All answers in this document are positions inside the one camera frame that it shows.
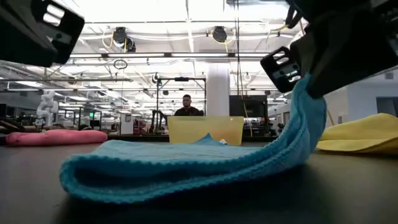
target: dark shirt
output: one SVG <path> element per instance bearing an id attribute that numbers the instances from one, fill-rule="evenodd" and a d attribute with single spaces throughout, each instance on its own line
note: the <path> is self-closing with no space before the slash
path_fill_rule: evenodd
<path id="1" fill-rule="evenodd" d="M 174 116 L 203 116 L 199 110 L 194 107 L 178 109 Z"/>

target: black table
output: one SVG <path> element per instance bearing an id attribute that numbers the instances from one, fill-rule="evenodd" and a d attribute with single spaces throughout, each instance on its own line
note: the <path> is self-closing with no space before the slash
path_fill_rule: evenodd
<path id="1" fill-rule="evenodd" d="M 71 198 L 62 161 L 97 145 L 0 147 L 0 223 L 397 223 L 398 160 L 314 154 L 252 182 L 177 193 L 137 205 Z"/>

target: yellow plastic bin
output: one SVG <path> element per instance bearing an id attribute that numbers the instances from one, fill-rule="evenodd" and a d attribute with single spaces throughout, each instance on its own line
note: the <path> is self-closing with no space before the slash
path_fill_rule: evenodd
<path id="1" fill-rule="evenodd" d="M 241 145 L 243 117 L 237 116 L 169 116 L 170 143 L 193 143 L 210 133 L 230 145 Z"/>

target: white column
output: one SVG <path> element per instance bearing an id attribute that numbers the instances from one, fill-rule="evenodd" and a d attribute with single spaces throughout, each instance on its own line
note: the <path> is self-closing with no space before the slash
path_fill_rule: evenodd
<path id="1" fill-rule="evenodd" d="M 206 80 L 206 115 L 229 116 L 229 64 L 211 63 Z"/>

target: pink cushion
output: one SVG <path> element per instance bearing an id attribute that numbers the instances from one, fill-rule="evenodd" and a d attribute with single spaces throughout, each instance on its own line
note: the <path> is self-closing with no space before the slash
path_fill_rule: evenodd
<path id="1" fill-rule="evenodd" d="M 108 136 L 97 130 L 49 130 L 44 133 L 11 133 L 6 137 L 10 146 L 55 146 L 105 142 Z"/>

